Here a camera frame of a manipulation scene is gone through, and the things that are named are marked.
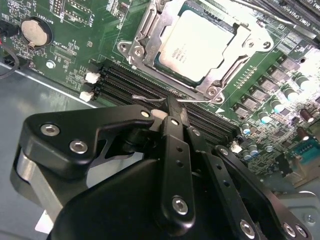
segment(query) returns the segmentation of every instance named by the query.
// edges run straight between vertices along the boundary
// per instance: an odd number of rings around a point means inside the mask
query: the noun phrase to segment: cable
[[[14,60],[13,67],[6,73],[0,75],[0,79],[5,79],[12,75],[20,66],[20,61],[17,55],[10,49],[10,47],[6,46],[1,40],[0,40],[0,47],[5,50]]]
[[[293,28],[294,30],[296,30],[300,34],[302,34],[304,36],[307,36],[308,38],[310,38],[312,40],[317,37],[316,34],[314,34],[314,33],[310,32],[309,30],[307,30],[307,29],[295,24],[294,22],[286,20],[286,19],[281,18],[281,17],[278,17],[277,15],[274,15],[272,12],[269,12],[269,11],[265,10],[264,8],[256,6],[256,5],[254,5],[254,4],[250,3],[250,2],[247,2],[247,1],[244,1],[244,0],[230,0],[230,1],[238,3],[238,4],[241,4],[243,6],[251,8],[253,10],[256,10],[256,11],[268,16],[269,18],[274,19],[274,20],[284,24],[285,26]]]

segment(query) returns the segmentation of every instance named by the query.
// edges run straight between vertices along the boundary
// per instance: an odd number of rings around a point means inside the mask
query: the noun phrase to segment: connector
[[[19,27],[12,23],[0,20],[0,37],[11,38],[19,33]]]

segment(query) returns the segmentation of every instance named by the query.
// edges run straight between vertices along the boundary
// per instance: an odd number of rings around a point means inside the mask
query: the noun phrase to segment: screw hole
[[[179,168],[183,168],[183,167],[184,167],[184,164],[183,164],[181,161],[179,161],[179,160],[177,160],[175,163],[177,164],[177,166],[178,166]]]
[[[230,187],[230,183],[228,183],[227,181],[223,181],[223,184],[228,188]]]

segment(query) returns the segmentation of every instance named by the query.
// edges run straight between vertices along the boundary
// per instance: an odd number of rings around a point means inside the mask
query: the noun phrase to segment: chip
[[[290,77],[287,74],[285,74],[283,71],[281,71],[278,68],[274,70],[270,76],[275,80],[277,80],[278,82],[287,81],[288,79],[290,79]]]
[[[277,90],[279,87],[270,80],[264,80],[260,86],[267,91]]]
[[[247,108],[253,110],[257,106],[257,102],[251,100],[250,98],[247,98],[244,102],[243,105],[245,105]]]
[[[276,132],[274,135],[276,136],[276,137],[282,137],[282,136],[284,136],[286,133],[284,132],[284,131],[282,131],[282,130],[279,130],[278,132]]]
[[[283,141],[283,142],[282,142],[282,145],[283,145],[284,147],[288,148],[288,147],[291,146],[291,143],[288,142],[288,141]]]
[[[159,62],[193,82],[200,82],[210,69],[223,62],[224,50],[233,37],[231,32],[186,10],[161,47]]]
[[[289,113],[290,113],[290,110],[288,110],[288,109],[283,109],[283,111],[282,112],[280,112],[283,116],[287,116]]]
[[[298,70],[300,68],[300,65],[297,64],[295,61],[293,61],[291,58],[285,59],[281,64],[281,67],[284,67],[288,69],[289,71],[291,70]]]
[[[248,111],[240,106],[238,106],[234,112],[244,118],[248,115]]]
[[[250,128],[250,132],[251,132],[252,134],[256,133],[257,130],[258,130],[258,129],[257,129],[255,126],[252,126],[252,127]]]
[[[258,89],[254,90],[253,93],[251,94],[252,97],[254,97],[255,99],[258,99],[259,101],[262,101],[263,99],[265,99],[266,95],[267,95],[266,93]]]

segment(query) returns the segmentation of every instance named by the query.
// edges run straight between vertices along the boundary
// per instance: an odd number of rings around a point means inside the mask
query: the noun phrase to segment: screw
[[[305,232],[305,230],[303,230],[302,227],[300,227],[299,225],[295,225],[295,228],[298,230],[298,232],[303,236],[303,237],[307,237],[307,233]]]
[[[188,205],[180,197],[175,197],[172,200],[173,209],[180,215],[186,215],[188,213]]]
[[[270,48],[270,46],[271,46],[271,42],[269,42],[269,41],[266,41],[266,42],[263,44],[263,48],[264,48],[264,49],[268,49],[268,48]]]
[[[252,226],[249,225],[249,223],[247,223],[247,221],[245,220],[241,220],[240,221],[240,228],[242,230],[242,232],[250,239],[254,239],[255,238],[255,231],[252,228]]]
[[[290,227],[290,226],[288,225],[288,223],[285,222],[285,223],[283,224],[283,228],[284,228],[284,230],[285,230],[291,237],[293,237],[293,238],[296,237],[296,232],[293,230],[292,227]]]
[[[49,137],[57,136],[60,133],[60,129],[53,124],[44,124],[40,127],[41,132]]]
[[[223,155],[228,156],[228,151],[225,150],[224,148],[220,148],[220,151],[223,153]]]
[[[48,69],[54,69],[56,67],[56,63],[52,60],[46,61],[45,65]]]
[[[171,119],[171,122],[172,122],[174,125],[176,125],[176,126],[179,125],[179,122],[178,122],[177,120],[175,120],[175,119]]]
[[[127,46],[124,44],[121,44],[119,48],[120,48],[121,52],[125,52],[127,50]]]
[[[217,90],[216,90],[215,87],[212,86],[212,87],[209,87],[207,92],[208,92],[209,96],[213,96],[213,95],[215,95],[217,93]]]
[[[200,136],[200,132],[197,130],[197,129],[193,129],[192,132],[197,135],[197,136]]]
[[[144,116],[145,118],[149,118],[150,114],[146,111],[141,111],[141,115]]]
[[[274,147],[273,146],[267,146],[265,148],[265,150],[266,150],[267,153],[272,153],[274,151]]]
[[[83,141],[80,140],[74,140],[70,142],[70,150],[76,154],[84,154],[86,151],[88,151],[88,146]]]
[[[311,216],[311,215],[308,215],[306,217],[306,221],[309,223],[309,224],[315,224],[316,223],[316,220]]]

